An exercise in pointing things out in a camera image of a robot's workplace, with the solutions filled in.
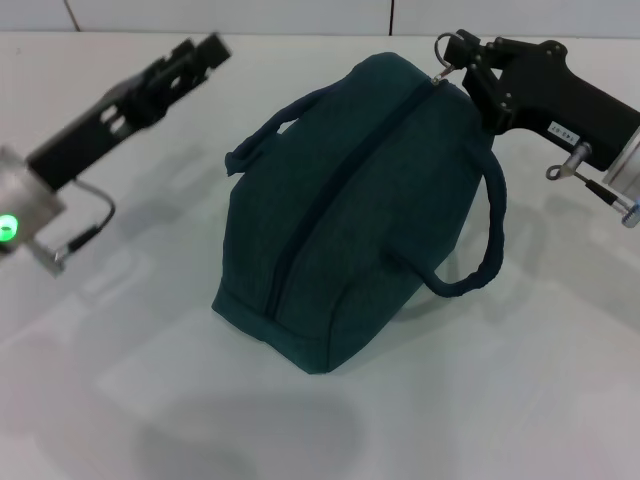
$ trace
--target fabric handle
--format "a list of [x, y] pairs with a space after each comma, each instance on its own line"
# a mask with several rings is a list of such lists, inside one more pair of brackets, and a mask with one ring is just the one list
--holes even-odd
[[264, 153], [264, 148], [278, 137], [278, 129], [287, 122], [299, 119], [311, 109], [328, 92], [335, 89], [340, 82], [321, 88], [296, 100], [288, 107], [276, 113], [260, 129], [242, 142], [233, 152], [228, 153], [224, 163], [229, 176], [245, 172], [249, 165]]
[[442, 281], [434, 269], [416, 269], [401, 252], [394, 252], [400, 260], [412, 267], [420, 275], [424, 284], [440, 297], [459, 297], [465, 293], [482, 288], [491, 282], [500, 272], [504, 260], [504, 217], [507, 210], [507, 187], [500, 164], [492, 153], [475, 156], [475, 161], [485, 179], [490, 203], [489, 241], [482, 263], [478, 270], [464, 280], [455, 283]]

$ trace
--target teal bag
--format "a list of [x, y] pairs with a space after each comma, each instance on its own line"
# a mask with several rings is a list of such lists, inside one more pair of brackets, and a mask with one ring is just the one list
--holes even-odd
[[[296, 120], [284, 133], [280, 126]], [[503, 260], [506, 186], [470, 99], [385, 53], [277, 113], [233, 153], [213, 309], [309, 373], [363, 348], [424, 283], [484, 287]], [[484, 176], [489, 241], [453, 284], [454, 249]]]

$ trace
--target screw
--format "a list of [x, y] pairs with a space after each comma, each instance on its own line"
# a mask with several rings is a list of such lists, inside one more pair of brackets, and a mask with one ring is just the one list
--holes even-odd
[[622, 224], [627, 228], [633, 228], [640, 223], [640, 204], [636, 204], [622, 217]]

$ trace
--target cable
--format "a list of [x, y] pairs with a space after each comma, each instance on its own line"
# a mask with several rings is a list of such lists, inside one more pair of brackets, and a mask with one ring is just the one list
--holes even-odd
[[389, 12], [389, 36], [393, 37], [394, 16], [396, 13], [396, 0], [391, 0], [391, 12]]
[[[562, 168], [563, 168], [563, 165], [553, 165], [552, 167], [549, 167], [546, 174], [547, 178], [549, 180], [554, 180], [554, 181], [563, 178]], [[582, 181], [585, 187], [591, 190], [592, 193], [596, 194], [596, 196], [600, 198], [600, 200], [602, 200], [607, 205], [613, 207], [617, 212], [621, 213], [622, 215], [626, 215], [629, 212], [629, 210], [633, 207], [632, 205], [629, 205], [625, 200], [623, 200], [621, 197], [613, 193], [608, 188], [604, 187], [603, 185], [600, 185], [598, 182], [595, 182], [585, 177], [584, 175], [577, 172], [576, 170], [570, 171], [570, 174], [568, 176], [576, 177], [577, 179]]]
[[67, 9], [67, 13], [69, 14], [69, 17], [71, 18], [71, 23], [73, 23], [73, 28], [76, 29], [76, 32], [81, 32], [82, 29], [78, 24], [76, 15], [73, 13], [73, 10], [71, 10], [71, 5], [69, 5], [69, 0], [62, 0], [62, 2], [64, 3], [65, 8]]
[[65, 245], [62, 249], [58, 250], [57, 255], [62, 258], [72, 255], [73, 253], [84, 247], [91, 240], [93, 240], [104, 229], [104, 227], [107, 226], [107, 224], [116, 214], [116, 202], [114, 202], [106, 192], [93, 185], [83, 182], [82, 180], [78, 180], [77, 178], [73, 180], [73, 183], [79, 189], [84, 190], [85, 192], [88, 192], [104, 200], [109, 205], [109, 213], [107, 213], [107, 216], [104, 218], [104, 220], [102, 220], [102, 222], [88, 228], [80, 235], [70, 240], [69, 243], [67, 243], [67, 245]]
[[81, 190], [85, 192], [89, 192], [95, 195], [98, 198], [104, 200], [107, 205], [109, 205], [109, 213], [105, 217], [105, 219], [98, 225], [98, 228], [102, 230], [107, 224], [111, 221], [111, 219], [116, 214], [116, 202], [103, 190], [100, 190], [98, 187], [95, 187], [87, 182], [83, 182], [82, 180], [78, 180], [77, 178], [73, 180], [73, 183]]

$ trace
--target white table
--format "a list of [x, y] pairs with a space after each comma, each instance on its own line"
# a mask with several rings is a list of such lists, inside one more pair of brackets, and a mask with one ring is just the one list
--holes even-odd
[[[28, 153], [182, 38], [0, 35], [2, 141]], [[636, 479], [640, 232], [579, 182], [546, 181], [565, 154], [530, 132], [496, 141], [507, 258], [485, 290], [420, 292], [326, 376], [210, 310], [235, 183], [224, 154], [370, 54], [438, 71], [431, 38], [226, 40], [234, 57], [205, 87], [87, 172], [119, 211], [68, 271], [54, 280], [24, 252], [3, 263], [0, 478]], [[640, 107], [640, 41], [565, 43], [578, 75]], [[52, 244], [104, 212], [63, 196]], [[459, 274], [484, 250], [484, 197]]]

